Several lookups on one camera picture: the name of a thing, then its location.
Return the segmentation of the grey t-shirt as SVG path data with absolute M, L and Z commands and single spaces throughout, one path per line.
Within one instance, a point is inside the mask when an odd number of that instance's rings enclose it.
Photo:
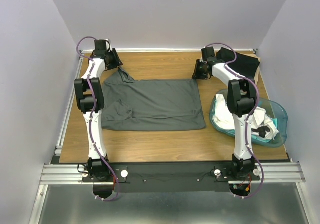
M 135 80 L 123 68 L 102 84 L 103 129 L 168 132 L 206 128 L 194 79 Z

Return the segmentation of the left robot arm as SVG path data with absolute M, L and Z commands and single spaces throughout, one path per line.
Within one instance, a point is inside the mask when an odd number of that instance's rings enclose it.
M 102 112 L 105 98 L 100 77 L 103 72 L 116 69 L 123 65 L 115 48 L 108 39 L 96 39 L 92 36 L 84 37 L 94 40 L 94 50 L 91 56 L 85 56 L 76 51 L 83 58 L 88 59 L 88 68 L 82 77 L 74 80 L 76 104 L 85 120 L 89 154 L 86 164 L 88 176 L 104 182 L 109 179 L 118 180 L 115 171 L 110 166 L 108 151 L 103 140 Z

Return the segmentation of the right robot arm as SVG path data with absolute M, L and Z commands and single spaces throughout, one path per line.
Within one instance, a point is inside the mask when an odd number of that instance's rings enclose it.
M 194 80 L 219 79 L 227 85 L 227 107 L 234 120 L 235 148 L 232 155 L 230 175 L 241 180 L 254 171 L 256 159 L 252 148 L 253 114 L 258 106 L 260 94 L 253 79 L 245 77 L 229 67 L 237 60 L 218 60 L 212 44 L 201 49 L 192 75 Z

